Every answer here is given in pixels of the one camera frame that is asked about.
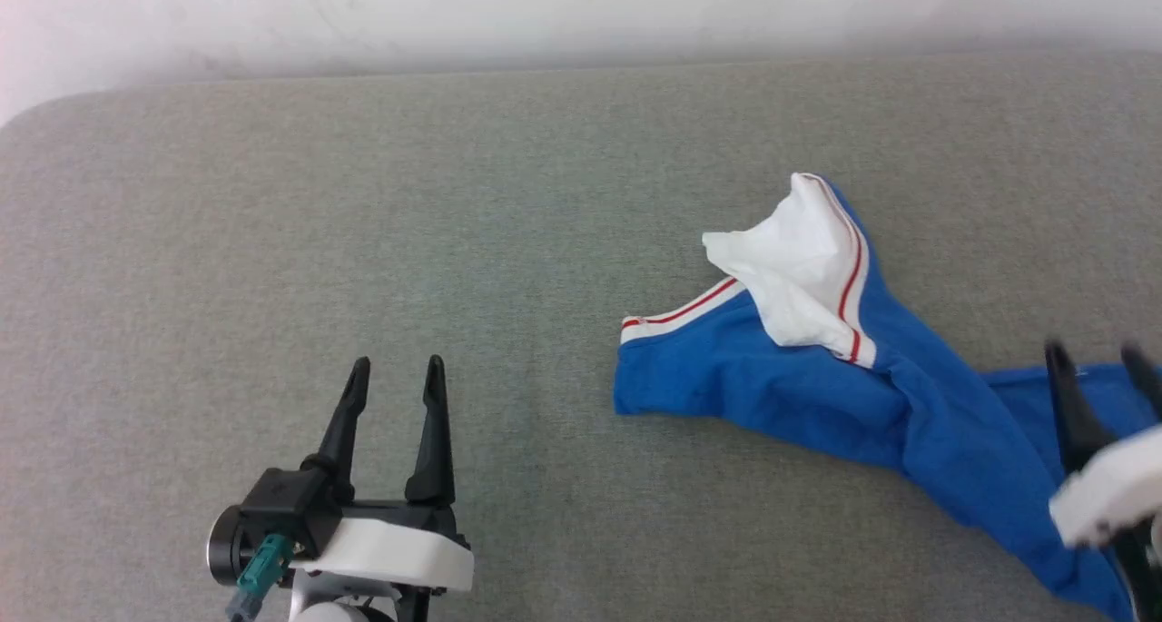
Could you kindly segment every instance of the white cloth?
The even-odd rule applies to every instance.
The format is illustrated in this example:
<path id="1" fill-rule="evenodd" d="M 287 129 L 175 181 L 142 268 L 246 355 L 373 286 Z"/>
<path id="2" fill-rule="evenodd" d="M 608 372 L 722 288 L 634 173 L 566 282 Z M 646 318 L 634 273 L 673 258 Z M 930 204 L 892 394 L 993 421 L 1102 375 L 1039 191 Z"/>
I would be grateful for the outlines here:
<path id="1" fill-rule="evenodd" d="M 875 343 L 860 327 L 868 243 L 825 179 L 794 172 L 775 213 L 746 231 L 702 235 L 706 258 L 751 292 L 781 346 L 823 345 L 863 367 Z"/>

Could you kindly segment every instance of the teal connector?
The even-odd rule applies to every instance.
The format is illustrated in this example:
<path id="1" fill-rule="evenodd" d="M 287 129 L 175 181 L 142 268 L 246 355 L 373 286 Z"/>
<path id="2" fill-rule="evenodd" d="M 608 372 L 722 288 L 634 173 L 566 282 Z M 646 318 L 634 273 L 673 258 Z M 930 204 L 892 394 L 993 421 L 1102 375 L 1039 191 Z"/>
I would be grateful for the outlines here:
<path id="1" fill-rule="evenodd" d="M 286 574 L 293 556 L 294 542 L 290 538 L 279 534 L 266 536 L 258 545 L 254 558 L 238 577 L 238 589 L 225 607 L 227 619 L 230 622 L 254 622 L 258 610 L 263 609 L 263 599 Z"/>

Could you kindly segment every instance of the white wall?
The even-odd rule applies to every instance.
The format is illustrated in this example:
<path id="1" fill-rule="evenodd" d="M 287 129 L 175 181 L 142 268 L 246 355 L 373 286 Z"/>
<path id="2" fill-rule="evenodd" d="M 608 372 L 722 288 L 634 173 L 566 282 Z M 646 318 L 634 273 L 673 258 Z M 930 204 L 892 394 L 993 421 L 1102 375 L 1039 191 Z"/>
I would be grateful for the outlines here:
<path id="1" fill-rule="evenodd" d="M 1162 50 L 1162 0 L 0 0 L 0 122 L 153 83 L 1047 45 Z"/>

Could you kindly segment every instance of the blue fabric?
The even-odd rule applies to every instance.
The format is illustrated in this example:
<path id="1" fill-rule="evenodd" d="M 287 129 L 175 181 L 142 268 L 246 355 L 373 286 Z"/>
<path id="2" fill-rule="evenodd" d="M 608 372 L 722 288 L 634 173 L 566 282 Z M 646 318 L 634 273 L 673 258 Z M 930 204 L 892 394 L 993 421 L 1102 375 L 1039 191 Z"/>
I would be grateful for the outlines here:
<path id="1" fill-rule="evenodd" d="M 1064 548 L 1049 517 L 1064 474 L 1046 371 L 974 372 L 891 296 L 869 250 L 860 320 L 877 346 L 871 370 L 819 346 L 776 345 L 740 292 L 672 333 L 622 345 L 616 410 L 722 417 L 896 470 L 960 523 L 984 529 L 1059 596 L 1132 620 L 1110 557 Z M 1120 366 L 1086 367 L 1079 379 L 1119 435 L 1156 422 Z"/>

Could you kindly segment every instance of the red stripe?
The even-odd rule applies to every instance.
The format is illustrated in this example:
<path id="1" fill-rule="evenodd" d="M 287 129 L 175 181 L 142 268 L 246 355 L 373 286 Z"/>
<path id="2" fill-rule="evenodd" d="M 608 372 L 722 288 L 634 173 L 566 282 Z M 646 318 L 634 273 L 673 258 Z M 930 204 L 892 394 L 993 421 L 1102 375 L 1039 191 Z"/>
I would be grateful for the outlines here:
<path id="1" fill-rule="evenodd" d="M 730 278 L 730 279 L 726 279 L 726 281 L 724 281 L 722 284 L 722 286 L 719 286 L 718 288 L 715 288 L 709 294 L 706 294 L 704 298 L 702 298 L 701 300 L 697 300 L 697 302 L 690 305 L 689 307 L 686 307 L 684 309 L 682 309 L 681 312 L 677 312 L 676 314 L 670 314 L 668 316 L 665 316 L 664 319 L 632 319 L 632 320 L 627 320 L 627 321 L 625 321 L 624 324 L 622 324 L 622 329 L 625 329 L 626 327 L 633 327 L 634 324 L 641 324 L 641 323 L 644 323 L 644 321 L 646 321 L 646 323 L 651 323 L 651 324 L 659 324 L 659 323 L 664 323 L 665 321 L 672 321 L 674 319 L 684 316 L 686 314 L 693 312 L 694 309 L 697 309 L 702 305 L 705 305 L 706 302 L 709 302 L 710 300 L 712 300 L 715 298 L 715 295 L 719 294 L 719 292 L 726 291 L 731 286 L 734 286 L 734 284 L 737 284 L 737 283 L 738 283 L 738 279 L 734 279 L 733 277 Z"/>
<path id="2" fill-rule="evenodd" d="M 839 207 L 839 202 L 835 200 L 835 194 L 831 192 L 831 187 L 827 186 L 824 180 L 819 180 L 819 188 L 823 190 L 823 193 L 831 203 L 833 212 L 839 217 L 842 217 L 842 221 L 847 223 L 847 235 L 849 237 L 855 237 L 855 267 L 852 269 L 852 274 L 847 278 L 847 286 L 844 287 L 844 294 L 839 295 L 839 320 L 845 321 L 846 323 L 847 316 L 844 312 L 847 309 L 847 295 L 852 294 L 852 287 L 855 286 L 855 278 L 860 274 L 860 266 L 863 263 L 863 239 L 860 238 L 860 233 L 855 229 L 855 226 L 852 224 L 851 217 L 848 217 L 847 214 L 842 212 L 842 208 Z M 860 356 L 860 333 L 852 327 L 852 334 L 854 335 L 852 339 L 852 356 L 847 358 L 847 363 L 849 364 L 855 363 Z"/>

